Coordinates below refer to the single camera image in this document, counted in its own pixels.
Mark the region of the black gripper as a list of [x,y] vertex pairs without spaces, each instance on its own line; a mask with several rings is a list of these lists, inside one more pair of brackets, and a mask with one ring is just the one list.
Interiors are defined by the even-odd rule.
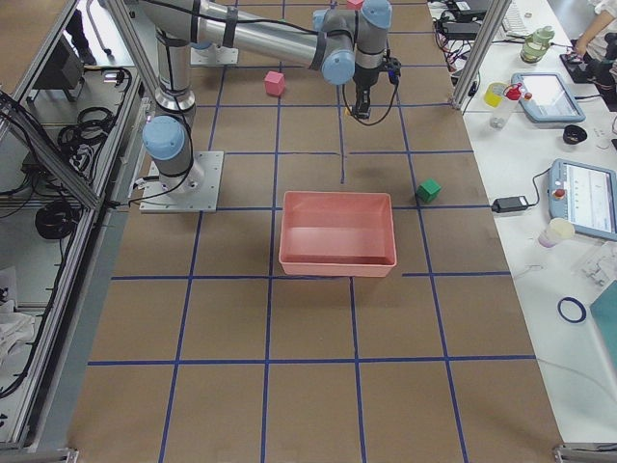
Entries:
[[368,120],[370,117],[370,90],[378,82],[379,74],[378,68],[356,67],[355,69],[356,100],[352,115],[358,120]]

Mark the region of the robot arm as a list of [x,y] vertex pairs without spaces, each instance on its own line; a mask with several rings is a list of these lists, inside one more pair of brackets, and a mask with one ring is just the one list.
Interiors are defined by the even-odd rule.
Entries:
[[146,1],[142,10],[156,32],[158,76],[152,95],[157,113],[177,119],[182,137],[190,134],[188,122],[196,106],[189,68],[197,45],[302,65],[334,86],[353,82],[356,100],[350,113],[360,123],[368,122],[371,89],[380,75],[387,74],[392,85],[399,83],[400,63],[388,48],[388,1],[365,1],[357,11],[317,10],[309,28],[214,1]]

